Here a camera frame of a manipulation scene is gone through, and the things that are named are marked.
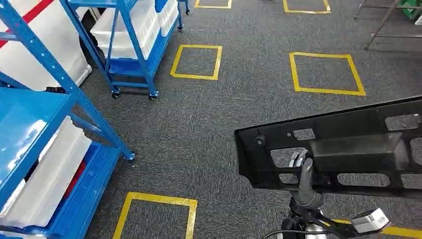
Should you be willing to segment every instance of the yellow tape square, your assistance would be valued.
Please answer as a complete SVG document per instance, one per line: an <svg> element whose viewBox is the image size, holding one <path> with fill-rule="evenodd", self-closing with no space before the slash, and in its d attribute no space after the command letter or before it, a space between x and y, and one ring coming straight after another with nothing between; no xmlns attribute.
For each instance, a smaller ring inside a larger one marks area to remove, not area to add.
<svg viewBox="0 0 422 239"><path fill-rule="evenodd" d="M332 89L321 89L321 88L306 88L299 85L298 71L296 68L295 56L309 56L309 57L322 57L322 58L339 58L346 59L349 63L350 70L352 71L353 78L356 82L357 91L346 91L346 90L332 90ZM328 93L328 94L341 94L341 95L353 95L353 96L365 96L365 89L363 89L362 82L357 73L355 64L353 63L352 56L350 54L316 54L308 52L290 52L290 67L292 68L293 85L295 91L299 92L313 92L313 93Z"/></svg>
<svg viewBox="0 0 422 239"><path fill-rule="evenodd" d="M197 0L195 2L195 7L199 7L199 8L220 8L220 9L231 9L231 0L227 1L227 6L210 6L210 5L199 5L199 1Z"/></svg>
<svg viewBox="0 0 422 239"><path fill-rule="evenodd" d="M179 74L176 73L177 65L179 64L180 57L182 56L183 48L202 48L202 49L216 49L217 50L217 59L215 60L214 73L212 76L202 76L202 75L189 75L189 74ZM170 75L178 78L191 78L191 79L202 79L202 80L218 80L218 71L220 70L221 54L223 47L221 46L209 46L209 45L180 45L179 50L177 51L176 58L173 62L173 67L171 69Z"/></svg>
<svg viewBox="0 0 422 239"><path fill-rule="evenodd" d="M283 8L284 12L290 12L290 13L308 13L308 14L328 14L331 13L331 8L328 4L327 0L322 0L325 5L325 11L305 11L305 10L290 10L287 6L287 0L283 0Z"/></svg>
<svg viewBox="0 0 422 239"><path fill-rule="evenodd" d="M130 204L132 200L142 200L154 203L166 203L179 206L189 207L188 224L186 227L186 239L192 239L194 236L195 217L197 213L197 200L187 198L176 198L168 196L160 196L146 193L128 192L124 200L123 208L121 209L120 217L117 222L116 230L114 231L113 239L120 239L123 231L124 223L126 222L127 214L129 213Z"/></svg>

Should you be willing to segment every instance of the red stripe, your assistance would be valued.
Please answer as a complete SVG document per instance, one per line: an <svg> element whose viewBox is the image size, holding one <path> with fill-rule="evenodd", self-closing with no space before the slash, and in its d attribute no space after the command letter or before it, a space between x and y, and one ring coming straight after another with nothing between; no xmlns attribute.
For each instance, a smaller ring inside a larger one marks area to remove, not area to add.
<svg viewBox="0 0 422 239"><path fill-rule="evenodd" d="M44 9L46 9L50 3L52 3L54 0L42 0L39 4L37 4L33 9L31 9L25 16L23 16L23 20L26 23L30 23L34 18L36 18ZM1 41L0 40L0 48L2 48L7 41Z"/></svg>

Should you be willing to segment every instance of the white storage box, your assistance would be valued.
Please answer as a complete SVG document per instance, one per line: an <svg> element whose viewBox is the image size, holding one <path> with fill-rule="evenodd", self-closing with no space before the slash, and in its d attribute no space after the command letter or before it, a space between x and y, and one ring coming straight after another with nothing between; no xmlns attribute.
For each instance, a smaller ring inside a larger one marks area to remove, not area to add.
<svg viewBox="0 0 422 239"><path fill-rule="evenodd" d="M145 41L143 42L143 44L139 42L139 46L141 47L141 52L145 60L148 59L149 53L151 53L152 47L154 46L154 42L155 42L155 39L157 39L157 35L159 31L160 31L160 25L158 24L157 17L155 17L155 20L152 23L150 34L145 38ZM107 45L98 44L98 47L103 51L104 56L107 57L108 44ZM111 58L138 59L132 43L125 46L119 46L119 45L113 44L112 49L111 49Z"/></svg>
<svg viewBox="0 0 422 239"><path fill-rule="evenodd" d="M174 22L177 20L177 16L179 15L179 11L177 9L177 2L176 4L173 6L169 17L164 21L164 24L161 25L161 35L166 37L169 32L171 27L173 26Z"/></svg>
<svg viewBox="0 0 422 239"><path fill-rule="evenodd" d="M110 43L114 11L115 9L113 8L107 8L91 29L91 33L97 39L98 45L108 46ZM133 6L133 9L130 11L130 18L140 45L143 45L146 41L157 17L158 14L155 12L154 0L139 0ZM120 12L116 21L113 45L132 45Z"/></svg>
<svg viewBox="0 0 422 239"><path fill-rule="evenodd" d="M46 146L48 150L0 223L19 228L46 226L90 145L91 140L83 130L66 117L57 137L51 146Z"/></svg>
<svg viewBox="0 0 422 239"><path fill-rule="evenodd" d="M167 0L161 12L158 13L158 23L160 26L166 24L166 21L169 19L174 6L177 7L177 0Z"/></svg>

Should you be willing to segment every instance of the shelf cart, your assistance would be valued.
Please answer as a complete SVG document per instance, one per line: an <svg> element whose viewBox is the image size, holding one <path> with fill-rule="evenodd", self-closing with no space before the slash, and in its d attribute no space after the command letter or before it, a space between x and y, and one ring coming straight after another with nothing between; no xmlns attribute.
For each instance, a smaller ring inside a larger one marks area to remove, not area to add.
<svg viewBox="0 0 422 239"><path fill-rule="evenodd" d="M10 30L0 32L0 40L20 41L64 90L31 91L0 72L0 205L8 200L66 116L110 142L107 146L92 141L84 156L85 170L47 226L0 226L0 230L46 238L83 238L117 160L121 155L133 160L135 155L7 0L0 0L0 19ZM71 112L76 104L96 125Z"/></svg>
<svg viewBox="0 0 422 239"><path fill-rule="evenodd" d="M359 5L359 9L357 14L354 16L354 19L356 20L360 11L364 7L372 7L372 8L388 8L387 12L385 13L383 19L381 20L381 24L378 26L378 28L371 34L369 40L365 43L364 49L368 50L369 45L371 45L372 41L374 41L375 37L398 37L398 38L422 38L422 34L410 34L410 35L393 35L393 34L379 34L380 30L384 26L385 22L387 21L388 17L391 15L394 9L401 8L401 9L415 9L414 17L419 13L419 11L422 9L421 6L421 0L417 0L417 5L412 6L403 6L399 5L401 2L404 2L404 0L394 0L391 5L389 6L375 6L375 5L366 5L366 1L364 0L362 4Z"/></svg>
<svg viewBox="0 0 422 239"><path fill-rule="evenodd" d="M137 88L148 88L149 99L155 100L158 96L158 91L154 85L154 76L157 72L157 69L160 65L161 59L163 58L164 52L168 45L168 42L172 34L168 34L166 37L162 37L161 34L158 34L157 39L155 40L154 46L149 54L147 60L144 59L139 42L136 38L135 30L132 25L130 18L130 10L136 4L138 0L60 0L65 12L69 16L76 30L78 31L81 39L88 48L93 60L98 65L100 72L102 73L105 81L108 83L111 89L111 95L113 98L117 99L120 94L119 86L124 87L137 87ZM165 0L156 0L160 4L165 3ZM76 14L76 9L78 7L103 7L103 8L115 8L114 12L114 21L111 27L111 37L110 44L108 47L107 59L105 64L101 61L100 55L96 50L96 46L92 43L89 35L85 31L82 23L78 19ZM183 28L182 24L182 15L180 14L180 8L178 5L178 21L175 21L173 26L170 29L170 32L173 32L176 24L178 22L177 28L181 31ZM111 59L111 49L114 38L115 23L118 15L121 15L123 23L129 34L130 41L133 45L133 48L136 53L137 59L130 58L115 58ZM145 78L145 83L133 83L133 82L122 82L115 81L113 75L121 76L133 76L133 77L142 77Z"/></svg>

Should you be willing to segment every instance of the black metal panel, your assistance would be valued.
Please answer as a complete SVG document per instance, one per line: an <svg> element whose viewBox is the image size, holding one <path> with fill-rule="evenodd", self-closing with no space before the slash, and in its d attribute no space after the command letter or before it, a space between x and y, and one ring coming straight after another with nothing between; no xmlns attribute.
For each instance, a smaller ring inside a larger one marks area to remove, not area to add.
<svg viewBox="0 0 422 239"><path fill-rule="evenodd" d="M300 176L300 168L278 168L271 150L304 147L315 162L314 188L325 193L422 198L422 190L403 187L401 175L422 174L410 142L422 137L418 128L389 131L388 117L422 116L422 97L292 119L239 129L234 132L239 174L254 188L297 190L297 184L285 184L279 175ZM298 140L295 130L311 128L315 138ZM387 187L346 186L337 180L340 173L382 173Z"/></svg>

